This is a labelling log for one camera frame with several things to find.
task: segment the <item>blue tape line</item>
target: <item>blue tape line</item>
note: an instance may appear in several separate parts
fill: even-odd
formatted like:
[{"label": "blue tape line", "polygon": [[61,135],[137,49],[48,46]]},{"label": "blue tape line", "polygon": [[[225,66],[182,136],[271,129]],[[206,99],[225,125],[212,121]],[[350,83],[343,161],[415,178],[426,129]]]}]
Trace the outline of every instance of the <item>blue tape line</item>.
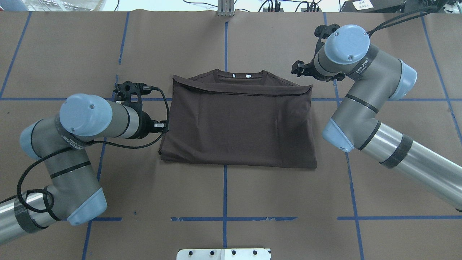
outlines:
[{"label": "blue tape line", "polygon": [[129,17],[130,17],[130,12],[127,12],[127,17],[125,18],[125,28],[123,28],[122,44],[120,45],[119,65],[122,63],[123,46],[125,44],[125,36],[127,35]]},{"label": "blue tape line", "polygon": [[292,221],[298,217],[227,217],[228,221]]},{"label": "blue tape line", "polygon": [[[326,14],[324,13],[324,23],[327,25],[327,17]],[[339,97],[339,89],[337,86],[337,80],[334,80],[334,91],[335,91],[335,99],[337,101],[337,107],[340,106],[340,97]],[[353,213],[355,218],[358,217],[358,209],[356,207],[356,196],[354,194],[354,186],[353,186],[353,177],[351,174],[351,165],[350,165],[350,157],[348,156],[348,153],[345,153],[346,157],[346,164],[348,165],[348,177],[350,178],[350,194],[351,194],[351,201],[353,204]],[[358,237],[358,247],[359,247],[359,256],[361,260],[364,260],[364,250],[363,250],[363,241],[361,238],[361,230],[359,228],[359,220],[355,219],[355,226],[356,226],[356,236]]]},{"label": "blue tape line", "polygon": [[322,15],[324,16],[324,25],[327,25],[327,15],[325,12],[323,12]]},{"label": "blue tape line", "polygon": [[292,221],[298,217],[172,217],[172,221]]},{"label": "blue tape line", "polygon": [[448,91],[446,89],[446,85],[444,84],[443,77],[441,76],[441,72],[439,70],[438,62],[436,61],[435,54],[433,53],[432,44],[430,42],[430,38],[428,37],[427,26],[425,25],[424,17],[420,17],[422,20],[422,26],[424,27],[425,38],[427,39],[428,49],[430,49],[430,54],[432,55],[433,63],[435,64],[436,72],[438,73],[439,81],[441,82],[441,87],[443,88],[444,96],[446,97],[446,101],[448,102],[449,110],[451,111],[452,121],[454,122],[454,126],[456,127],[457,135],[459,136],[459,142],[462,144],[462,134],[459,128],[459,124],[457,123],[456,115],[454,114],[454,110],[452,109],[451,102],[449,100]]},{"label": "blue tape line", "polygon": [[116,74],[115,75],[115,83],[114,83],[114,87],[117,86],[117,83],[119,83],[119,74]]},{"label": "blue tape line", "polygon": [[410,220],[410,219],[462,219],[462,215],[450,216],[362,216],[337,217],[337,220]]},{"label": "blue tape line", "polygon": [[312,98],[311,101],[337,101],[337,99],[332,99],[332,98]]},{"label": "blue tape line", "polygon": [[[143,101],[163,101],[163,98],[142,98]],[[172,98],[166,98],[167,101],[172,101]]]},{"label": "blue tape line", "polygon": [[5,101],[61,101],[66,98],[1,98],[0,100]]},{"label": "blue tape line", "polygon": [[103,147],[101,147],[101,155],[99,156],[99,164],[98,164],[98,173],[96,174],[96,179],[98,179],[99,181],[99,178],[101,177],[101,170],[103,169],[103,156],[104,156],[104,152],[106,150],[106,144],[103,143]]},{"label": "blue tape line", "polygon": [[337,87],[337,80],[334,80],[334,91],[335,91],[335,101],[337,101],[337,106],[340,106],[340,97],[339,97],[339,89]]},{"label": "blue tape line", "polygon": [[223,221],[223,217],[172,217],[172,221]]},{"label": "blue tape line", "polygon": [[90,240],[90,232],[91,232],[91,220],[88,222],[88,226],[87,226],[87,233],[85,235],[84,250],[82,252],[82,260],[86,259],[86,251],[88,249],[88,241]]},{"label": "blue tape line", "polygon": [[227,216],[228,216],[228,165],[223,166],[223,248],[227,247]]},{"label": "blue tape line", "polygon": [[[62,101],[67,98],[0,98],[4,101]],[[104,98],[105,100],[112,101],[113,98]],[[143,101],[163,101],[163,98],[143,98]],[[312,98],[311,101],[342,101],[340,98]],[[419,101],[419,102],[447,102],[447,99],[400,99],[393,100],[391,102],[397,101]],[[462,99],[449,99],[451,102],[460,102]]]},{"label": "blue tape line", "polygon": [[16,50],[14,51],[13,58],[11,59],[10,67],[8,67],[8,71],[6,72],[5,80],[3,81],[3,85],[0,90],[0,98],[3,96],[3,92],[5,91],[6,83],[8,82],[8,78],[10,77],[11,70],[13,69],[14,60],[16,60],[16,56],[18,55],[19,47],[24,38],[24,34],[26,33],[27,25],[29,25],[30,17],[32,12],[29,12],[27,15],[27,20],[23,28],[23,32],[21,33],[21,37],[19,38],[18,44],[16,45]]},{"label": "blue tape line", "polygon": [[91,221],[122,221],[121,217],[96,217]]},{"label": "blue tape line", "polygon": [[225,22],[225,71],[228,71],[228,22]]},{"label": "blue tape line", "polygon": [[356,196],[354,194],[353,177],[351,175],[350,157],[348,156],[348,153],[345,153],[345,157],[347,160],[346,163],[348,165],[348,177],[350,178],[350,193],[351,193],[351,201],[353,202],[353,213],[356,218],[355,225],[356,225],[356,235],[358,237],[359,256],[361,257],[361,260],[364,260],[363,241],[361,238],[361,230],[359,228],[359,220],[357,219],[358,209],[356,207]]}]

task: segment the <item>brown t-shirt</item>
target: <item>brown t-shirt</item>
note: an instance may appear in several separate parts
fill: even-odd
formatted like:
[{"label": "brown t-shirt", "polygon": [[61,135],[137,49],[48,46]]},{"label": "brown t-shirt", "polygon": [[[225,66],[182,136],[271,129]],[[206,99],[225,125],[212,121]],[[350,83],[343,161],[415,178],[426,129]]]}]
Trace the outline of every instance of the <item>brown t-shirt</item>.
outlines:
[{"label": "brown t-shirt", "polygon": [[267,71],[174,75],[161,159],[316,168],[311,90]]}]

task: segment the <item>metal cylinder arm segment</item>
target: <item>metal cylinder arm segment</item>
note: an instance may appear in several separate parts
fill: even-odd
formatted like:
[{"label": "metal cylinder arm segment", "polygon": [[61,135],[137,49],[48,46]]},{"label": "metal cylinder arm segment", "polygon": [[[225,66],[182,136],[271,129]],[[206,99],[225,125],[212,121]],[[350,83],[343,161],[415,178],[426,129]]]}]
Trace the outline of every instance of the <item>metal cylinder arm segment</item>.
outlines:
[{"label": "metal cylinder arm segment", "polygon": [[[58,115],[26,128],[21,147],[33,159],[43,158],[69,146],[73,149],[45,161],[52,184],[45,187],[54,198],[49,212],[26,209],[17,198],[0,204],[0,244],[34,233],[59,221],[80,225],[103,213],[107,204],[85,152],[85,143],[97,137],[136,138],[140,118],[131,107],[87,94],[67,98]],[[23,194],[32,207],[45,209],[50,197]]]},{"label": "metal cylinder arm segment", "polygon": [[413,68],[370,44],[357,25],[332,33],[312,63],[320,77],[346,74],[355,81],[322,132],[324,139],[344,152],[362,150],[462,209],[462,167],[375,119],[387,100],[412,89]]}]

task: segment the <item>white label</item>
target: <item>white label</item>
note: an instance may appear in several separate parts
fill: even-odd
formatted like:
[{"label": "white label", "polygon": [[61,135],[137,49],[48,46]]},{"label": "white label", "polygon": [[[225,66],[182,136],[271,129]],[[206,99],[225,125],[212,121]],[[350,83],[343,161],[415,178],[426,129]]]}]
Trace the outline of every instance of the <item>white label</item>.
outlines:
[{"label": "white label", "polygon": [[356,1],[356,2],[353,2],[353,5],[354,5],[354,8],[356,8],[356,10],[365,10],[369,8],[374,8],[371,1],[369,0]]}]

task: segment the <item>electrical wire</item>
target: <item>electrical wire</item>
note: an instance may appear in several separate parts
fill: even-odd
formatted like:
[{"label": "electrical wire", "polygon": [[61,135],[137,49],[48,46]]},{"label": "electrical wire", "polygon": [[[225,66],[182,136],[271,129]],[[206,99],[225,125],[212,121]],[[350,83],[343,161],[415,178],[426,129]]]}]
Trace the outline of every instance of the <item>electrical wire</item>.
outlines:
[{"label": "electrical wire", "polygon": [[212,4],[204,3],[204,2],[188,2],[186,0],[183,0],[183,2],[188,3],[188,4],[204,4],[204,5],[209,5],[209,6],[213,6],[213,7],[218,7],[216,5],[212,5]]},{"label": "electrical wire", "polygon": [[[409,21],[409,20],[412,20],[412,19],[415,19],[415,18],[419,18],[419,17],[425,16],[425,15],[428,15],[428,14],[432,13],[433,11],[435,11],[437,9],[438,8],[436,6],[427,6],[427,7],[416,9],[416,10],[411,11],[411,12],[407,12],[407,13],[398,15],[398,16],[390,19],[390,20],[387,20],[387,21],[379,24],[377,27],[375,27],[371,31],[368,31],[367,33],[369,34],[369,38],[370,38],[374,34],[374,32],[376,32],[378,30],[385,29],[385,28],[388,28],[390,26],[398,25],[400,23],[403,23],[403,22],[406,22],[406,21]],[[400,21],[397,21],[397,22],[394,22],[396,20],[399,20],[399,19],[401,19],[403,17],[406,17],[408,15],[411,15],[411,14],[414,14],[414,13],[417,13],[417,12],[423,12],[423,13],[411,16],[409,18],[406,18],[406,19],[403,19],[403,20],[400,20]]]},{"label": "electrical wire", "polygon": [[114,8],[114,12],[117,10],[117,8],[119,8],[119,3],[120,3],[120,0],[117,0],[117,5]]},{"label": "electrical wire", "polygon": [[268,12],[270,11],[270,9],[269,9],[269,3],[270,2],[271,2],[271,10],[273,10],[273,1],[272,0],[266,0],[266,1],[263,2],[263,4],[261,4],[260,8],[258,9],[258,12],[261,11],[261,9],[266,4],[266,2],[268,2]]},{"label": "electrical wire", "polygon": [[41,159],[39,159],[38,161],[32,163],[29,167],[27,167],[27,169],[24,171],[24,173],[21,175],[21,177],[19,178],[19,181],[18,181],[18,185],[16,186],[16,197],[18,198],[19,202],[22,204],[22,206],[24,206],[25,208],[27,208],[28,210],[30,211],[33,211],[33,212],[37,212],[37,213],[44,213],[44,212],[48,212],[51,210],[51,208],[53,207],[53,205],[55,204],[55,198],[53,197],[53,195],[49,192],[49,191],[46,191],[44,189],[35,189],[35,190],[28,190],[27,191],[27,195],[29,195],[30,193],[43,193],[43,194],[46,194],[48,196],[50,196],[51,198],[51,202],[48,206],[45,206],[45,209],[44,210],[39,210],[39,209],[36,209],[34,207],[32,207],[31,205],[29,205],[26,200],[24,200],[23,198],[23,195],[21,193],[21,187],[23,185],[23,182],[24,182],[24,179],[26,178],[27,174],[29,174],[29,172],[33,169],[33,167],[37,166],[39,163],[55,156],[55,155],[58,155],[58,154],[61,154],[61,153],[64,153],[64,152],[67,152],[67,151],[70,151],[72,150],[71,147],[67,147],[67,148],[64,148],[64,149],[61,149],[59,151],[56,151],[54,153],[51,153]]},{"label": "electrical wire", "polygon": [[303,3],[306,3],[306,9],[308,9],[308,8],[310,7],[310,3],[308,3],[308,1],[301,1],[301,2],[298,4],[297,8],[295,8],[295,12],[298,10],[298,8],[300,7],[300,5],[303,4]]}]

